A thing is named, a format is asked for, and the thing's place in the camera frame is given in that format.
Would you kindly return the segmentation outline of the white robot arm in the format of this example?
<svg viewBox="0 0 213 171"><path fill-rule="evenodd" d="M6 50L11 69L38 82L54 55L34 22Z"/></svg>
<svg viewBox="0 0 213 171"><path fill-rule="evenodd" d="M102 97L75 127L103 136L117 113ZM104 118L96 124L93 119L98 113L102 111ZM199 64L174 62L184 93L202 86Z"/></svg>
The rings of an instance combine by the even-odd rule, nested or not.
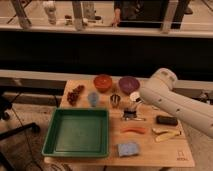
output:
<svg viewBox="0 0 213 171"><path fill-rule="evenodd" d="M213 138L213 105L172 91L176 74L159 68L139 89L140 98Z"/></svg>

